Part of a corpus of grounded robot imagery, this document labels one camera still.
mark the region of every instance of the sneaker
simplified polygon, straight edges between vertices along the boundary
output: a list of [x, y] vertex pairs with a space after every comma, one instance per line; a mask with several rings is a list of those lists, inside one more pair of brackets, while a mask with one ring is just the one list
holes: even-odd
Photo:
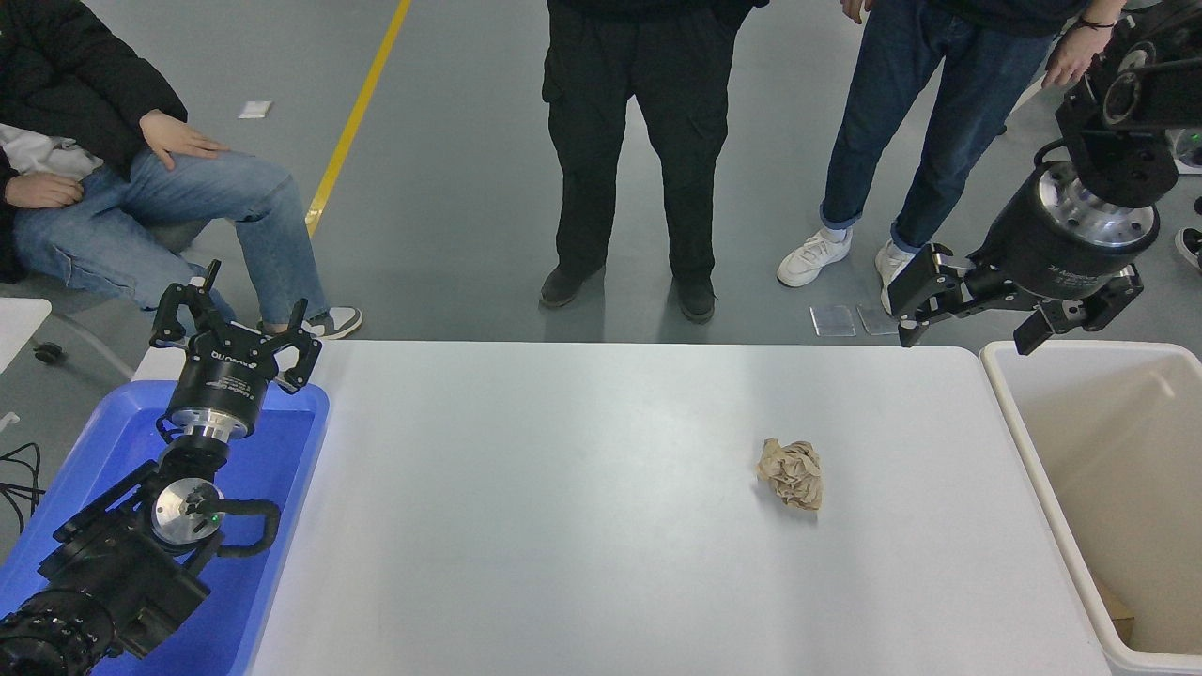
[[545, 308], [561, 308], [571, 303], [576, 298], [576, 293], [579, 292], [581, 285], [589, 277], [571, 277], [559, 266], [555, 266], [555, 269], [551, 271], [551, 274], [547, 275], [547, 280], [542, 283], [542, 291], [538, 292], [538, 304]]
[[912, 260], [914, 254], [898, 249], [892, 239], [885, 242], [881, 250], [876, 251], [876, 272], [881, 275], [881, 306], [885, 307], [886, 314], [893, 314], [893, 309], [889, 308], [889, 284]]
[[706, 324], [714, 316], [714, 284], [703, 279], [701, 281], [676, 281], [677, 301], [680, 303], [680, 312], [694, 324]]
[[1198, 261], [1198, 254], [1202, 253], [1202, 232], [1192, 227], [1183, 227], [1177, 231], [1177, 237], [1173, 241], [1185, 261], [1194, 266], [1194, 269], [1202, 271], [1202, 261]]
[[850, 229], [844, 235], [843, 242], [832, 242], [827, 239], [823, 227], [780, 261], [780, 266], [776, 267], [776, 279], [785, 286], [805, 286], [817, 278], [823, 266], [844, 260], [849, 251], [851, 251]]
[[322, 340], [346, 338], [363, 324], [363, 313], [357, 308], [335, 307], [302, 321], [300, 327]]

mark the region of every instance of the blue jeans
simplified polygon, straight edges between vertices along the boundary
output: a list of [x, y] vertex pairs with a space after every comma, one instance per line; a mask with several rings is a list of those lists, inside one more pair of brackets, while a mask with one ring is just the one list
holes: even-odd
[[[188, 284], [204, 267], [172, 254], [150, 231], [156, 224], [227, 218], [264, 322], [286, 324], [299, 298], [309, 301], [307, 318], [329, 309], [304, 206], [287, 171], [242, 153], [174, 159], [175, 168], [167, 171], [147, 149], [133, 159], [129, 182], [102, 166], [83, 179], [82, 201], [19, 209], [13, 221], [18, 259], [70, 289], [129, 298], [153, 313], [169, 284]], [[220, 295], [213, 300], [226, 319], [234, 319]]]
[[[869, 14], [820, 209], [833, 230], [864, 209], [881, 152], [944, 61], [922, 161], [893, 223], [893, 242], [917, 251], [956, 207], [969, 172], [1043, 63], [1054, 36], [984, 29], [926, 0], [880, 0]], [[1016, 177], [1014, 185], [1020, 182]]]

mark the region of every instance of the crumpled paper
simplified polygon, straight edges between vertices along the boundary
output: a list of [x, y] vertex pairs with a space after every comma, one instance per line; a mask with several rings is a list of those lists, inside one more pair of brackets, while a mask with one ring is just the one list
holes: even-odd
[[776, 439], [764, 439], [763, 455], [755, 469], [786, 505], [810, 511], [822, 506], [821, 458], [809, 441], [781, 447]]

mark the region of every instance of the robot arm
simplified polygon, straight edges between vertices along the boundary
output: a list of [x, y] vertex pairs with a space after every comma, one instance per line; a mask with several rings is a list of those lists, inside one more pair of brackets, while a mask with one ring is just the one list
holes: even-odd
[[[928, 244], [889, 284], [902, 344], [987, 309], [1031, 312], [1020, 354], [1076, 327], [1100, 331], [1143, 290], [1136, 256], [1155, 242], [1155, 201], [1177, 182], [1165, 130], [1202, 124], [1202, 2], [1127, 17], [1057, 111], [1063, 143], [965, 259]], [[1071, 162], [1045, 162], [1065, 146]]]
[[[143, 658], [208, 597], [198, 575], [214, 556], [255, 556], [274, 541], [279, 506], [227, 499], [214, 480], [228, 443], [254, 433], [268, 384], [296, 392], [321, 343], [300, 328], [303, 300], [276, 337], [226, 324], [209, 298], [218, 268], [201, 284], [168, 287], [155, 318], [150, 344], [188, 355], [159, 423], [166, 450], [55, 530], [60, 546], [38, 567], [46, 587], [0, 619], [0, 676], [82, 676], [105, 657]], [[191, 337], [175, 319], [184, 306], [196, 320]], [[281, 374], [275, 355], [288, 348], [299, 358]], [[226, 516], [262, 516], [258, 541], [224, 544]]]

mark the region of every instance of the jeans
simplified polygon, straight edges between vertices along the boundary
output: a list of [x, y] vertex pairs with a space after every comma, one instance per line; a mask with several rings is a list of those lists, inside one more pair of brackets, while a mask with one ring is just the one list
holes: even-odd
[[831, 153], [823, 224], [843, 230], [859, 219], [881, 152], [942, 60], [922, 161], [891, 230], [899, 248], [917, 251], [956, 207], [969, 172], [1030, 85], [1053, 37], [984, 29], [926, 0], [877, 2]]
[[714, 268], [714, 167], [726, 141], [734, 28], [708, 8], [606, 22], [549, 0], [542, 97], [564, 171], [559, 267], [576, 278], [605, 265], [613, 231], [626, 101], [635, 96], [660, 156], [668, 261], [683, 281]]
[[[309, 302], [305, 318], [329, 309], [300, 195], [287, 171], [242, 153], [174, 159], [175, 168], [167, 171], [147, 149], [135, 158], [127, 182], [102, 166], [83, 179], [82, 201], [19, 209], [13, 220], [18, 259], [70, 289], [129, 298], [153, 314], [169, 284], [188, 284], [204, 267], [172, 254], [150, 231], [156, 224], [227, 218], [264, 322], [286, 324], [299, 298]], [[227, 320], [234, 319], [219, 293], [213, 300]]]

